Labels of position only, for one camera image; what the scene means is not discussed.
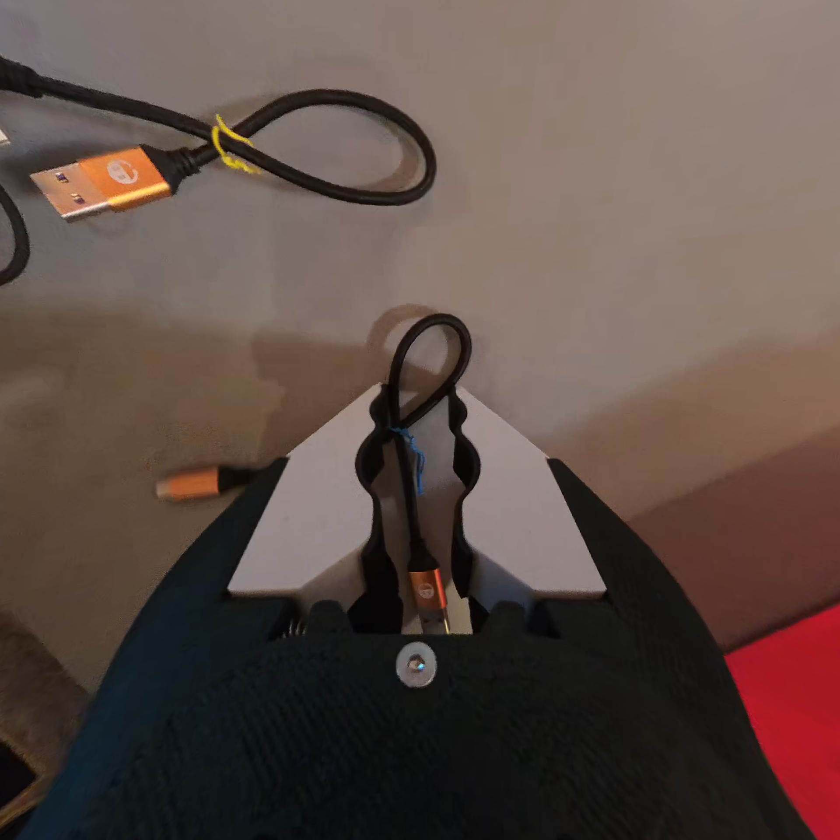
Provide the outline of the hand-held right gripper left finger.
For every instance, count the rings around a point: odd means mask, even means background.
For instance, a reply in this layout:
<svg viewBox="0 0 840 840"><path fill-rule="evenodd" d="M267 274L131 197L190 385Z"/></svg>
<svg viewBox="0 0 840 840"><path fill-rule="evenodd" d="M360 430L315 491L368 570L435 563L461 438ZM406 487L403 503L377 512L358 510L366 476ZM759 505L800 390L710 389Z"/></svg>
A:
<svg viewBox="0 0 840 840"><path fill-rule="evenodd" d="M377 384L295 447L229 582L231 594L284 597L300 615L337 602L356 632L399 634L404 604L374 489L391 441L386 389Z"/></svg>

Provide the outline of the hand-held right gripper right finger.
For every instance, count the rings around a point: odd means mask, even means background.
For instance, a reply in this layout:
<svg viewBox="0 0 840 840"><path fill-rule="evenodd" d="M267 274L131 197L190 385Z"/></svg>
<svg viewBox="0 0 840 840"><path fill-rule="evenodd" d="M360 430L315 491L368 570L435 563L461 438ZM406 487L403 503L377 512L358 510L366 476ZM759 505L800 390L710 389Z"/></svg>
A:
<svg viewBox="0 0 840 840"><path fill-rule="evenodd" d="M544 601L601 599L606 585L549 457L465 388L449 405L465 487L452 561L469 567L467 597L487 613L500 603L530 613Z"/></svg>

